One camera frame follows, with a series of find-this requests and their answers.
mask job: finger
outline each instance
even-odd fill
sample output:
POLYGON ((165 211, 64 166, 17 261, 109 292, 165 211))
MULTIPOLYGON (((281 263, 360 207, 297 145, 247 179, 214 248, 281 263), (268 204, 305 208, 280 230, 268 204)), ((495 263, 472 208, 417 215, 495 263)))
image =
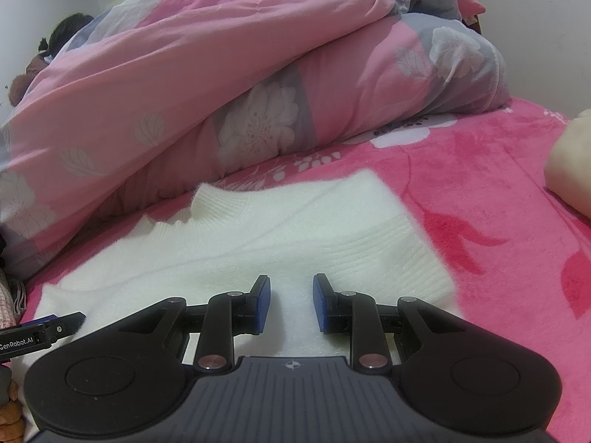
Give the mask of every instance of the finger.
POLYGON ((18 400, 18 383, 14 380, 8 386, 8 396, 14 402, 18 400))
POLYGON ((19 420, 11 425, 0 427, 0 441, 11 441, 23 436, 25 433, 25 421, 19 420))
POLYGON ((23 414, 23 408, 19 402, 8 402, 0 408, 0 425, 11 425, 20 420, 23 414))

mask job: pink bed sheet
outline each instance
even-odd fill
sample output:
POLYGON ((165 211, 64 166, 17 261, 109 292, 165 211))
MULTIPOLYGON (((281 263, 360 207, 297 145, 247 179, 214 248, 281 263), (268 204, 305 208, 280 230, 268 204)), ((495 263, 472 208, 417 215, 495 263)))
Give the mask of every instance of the pink bed sheet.
MULTIPOLYGON (((539 352, 558 369, 563 397, 549 431, 564 443, 588 443, 591 226, 544 189, 543 177, 565 123, 560 114, 513 100, 489 114, 430 117, 280 157, 218 186, 253 190, 373 169, 422 223, 452 274, 466 319, 539 352)), ((167 219, 190 198, 147 213, 167 219)), ((38 274, 25 319, 43 285, 57 283, 140 217, 115 224, 38 274)))

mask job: human hand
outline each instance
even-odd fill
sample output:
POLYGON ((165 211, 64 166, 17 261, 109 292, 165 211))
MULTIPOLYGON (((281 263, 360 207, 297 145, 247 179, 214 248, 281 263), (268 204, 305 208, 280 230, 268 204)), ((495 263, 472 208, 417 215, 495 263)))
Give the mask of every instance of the human hand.
POLYGON ((18 384, 12 380, 8 386, 10 401, 0 408, 0 441, 23 443, 25 421, 23 407, 18 400, 18 384))

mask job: fuzzy white sweater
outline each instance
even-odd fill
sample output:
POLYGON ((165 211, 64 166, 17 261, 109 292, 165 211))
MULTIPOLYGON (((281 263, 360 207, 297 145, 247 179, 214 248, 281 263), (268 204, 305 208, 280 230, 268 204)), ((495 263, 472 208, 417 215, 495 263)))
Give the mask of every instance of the fuzzy white sweater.
MULTIPOLYGON (((235 338, 236 355, 348 354, 348 342, 318 330, 312 277, 396 304, 416 296, 447 309, 453 284, 404 205, 371 172, 329 182, 235 193, 202 185, 172 222, 144 217, 61 280, 46 286, 35 317, 82 311, 80 337, 170 296, 189 305, 249 291, 271 278, 265 331, 235 338)), ((22 377, 42 352, 13 362, 22 377)))

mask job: pink blanket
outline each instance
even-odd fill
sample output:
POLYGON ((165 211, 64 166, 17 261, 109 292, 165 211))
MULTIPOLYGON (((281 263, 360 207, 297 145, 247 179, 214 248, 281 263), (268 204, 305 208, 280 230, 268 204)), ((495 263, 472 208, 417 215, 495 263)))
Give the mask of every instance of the pink blanket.
MULTIPOLYGON (((457 0, 456 11, 467 1, 457 0)), ((282 128, 297 124, 303 110, 293 101, 294 86, 279 82, 257 88, 254 103, 245 110, 249 115, 229 114, 220 127, 204 121, 300 55, 381 20, 394 7, 397 15, 404 13, 410 4, 411 0, 129 0, 100 15, 39 74, 1 128, 0 229, 8 244, 3 254, 8 271, 28 278, 42 268, 132 175, 137 177, 123 186, 123 195, 117 193, 115 202, 107 202, 107 216, 117 214, 113 207, 120 200, 125 213, 129 206, 144 207, 144 195, 150 191, 157 201, 240 168, 243 161, 236 162, 235 152, 244 151, 244 146, 259 151, 259 146, 244 144, 242 137, 250 131, 245 116, 256 120, 256 131, 264 133, 258 140, 271 144, 274 155, 298 149, 294 145, 311 148, 334 140, 340 133, 334 118, 314 123, 307 119, 312 127, 306 129, 308 135, 282 128), (194 139, 184 140, 183 159, 167 168, 167 179, 178 179, 171 193, 153 178, 162 164, 147 164, 189 131, 194 139), (314 131, 332 137, 314 139, 314 131), (183 168, 191 171, 190 178, 179 174, 183 168), (133 204, 126 204, 128 199, 133 204)), ((472 4, 472 13, 482 11, 478 3, 472 4)), ((407 25, 406 31, 393 32, 402 40, 384 45, 381 58, 371 55, 376 63, 368 68, 383 72, 389 64, 388 74, 403 91, 385 92, 389 100, 370 102, 382 119, 368 125, 375 127, 392 117, 379 113, 393 107, 392 99, 425 109, 437 96, 429 92, 433 78, 449 86, 451 93, 458 93, 453 81, 476 88, 479 94, 467 102, 472 105, 465 105, 467 111, 485 111, 486 103, 502 94, 487 86, 489 80, 502 81, 500 56, 490 43, 456 23, 457 29, 431 25, 432 40, 431 34, 419 35, 407 25), (428 39, 428 54, 420 38, 428 39), (397 45, 394 53, 390 45, 397 45), (462 63, 454 62, 458 58, 462 63), (494 66, 493 74, 482 70, 483 65, 494 66), (478 80, 488 74, 493 78, 478 80)), ((424 26, 421 21, 416 24, 424 26)), ((397 111, 395 117, 404 114, 397 111)), ((369 128, 355 124, 357 131, 369 128)))
MULTIPOLYGON (((591 438, 591 226, 544 189, 543 164, 565 119, 532 103, 481 116, 435 116, 384 127, 320 151, 230 176, 227 189, 373 169, 422 223, 447 263, 465 317, 545 357, 563 381, 549 426, 563 443, 591 438)), ((164 220, 191 193, 157 204, 164 220)), ((54 284, 138 221, 138 213, 79 245, 32 281, 26 318, 54 284)))

